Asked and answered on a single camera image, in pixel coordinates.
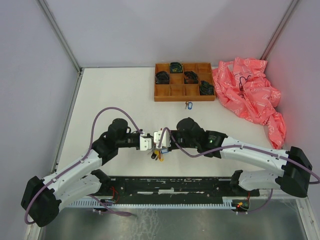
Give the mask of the keyring bunch with red opener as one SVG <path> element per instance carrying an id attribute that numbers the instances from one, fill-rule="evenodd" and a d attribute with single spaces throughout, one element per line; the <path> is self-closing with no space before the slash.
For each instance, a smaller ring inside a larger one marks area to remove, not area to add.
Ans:
<path id="1" fill-rule="evenodd" d="M 147 155 L 150 156 L 152 160 L 155 161 L 164 161 L 164 155 L 169 152 L 168 148 L 163 148 L 163 149 L 152 149 Z"/>

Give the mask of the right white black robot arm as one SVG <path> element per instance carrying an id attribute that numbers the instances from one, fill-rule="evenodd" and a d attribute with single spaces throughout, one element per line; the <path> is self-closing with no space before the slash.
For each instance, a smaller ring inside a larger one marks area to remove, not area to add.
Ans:
<path id="1" fill-rule="evenodd" d="M 199 156 L 240 161 L 260 169 L 237 170 L 229 189 L 236 196 L 260 189 L 282 190 L 293 197 L 308 195 L 312 165 L 302 149 L 268 149 L 239 141 L 225 133 L 204 130 L 192 118 L 170 132 L 171 149 L 196 149 Z"/>

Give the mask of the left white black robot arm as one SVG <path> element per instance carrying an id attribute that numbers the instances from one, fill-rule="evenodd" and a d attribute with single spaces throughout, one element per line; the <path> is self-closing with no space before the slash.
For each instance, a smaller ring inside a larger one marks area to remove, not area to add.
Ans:
<path id="1" fill-rule="evenodd" d="M 114 119 L 106 132 L 91 140 L 84 155 L 59 171 L 28 180 L 21 200 L 25 223 L 45 227 L 74 201 L 95 193 L 106 195 L 111 183 L 99 168 L 113 159 L 120 148 L 147 151 L 153 143 L 151 134 L 142 129 L 132 132 L 125 119 Z"/>

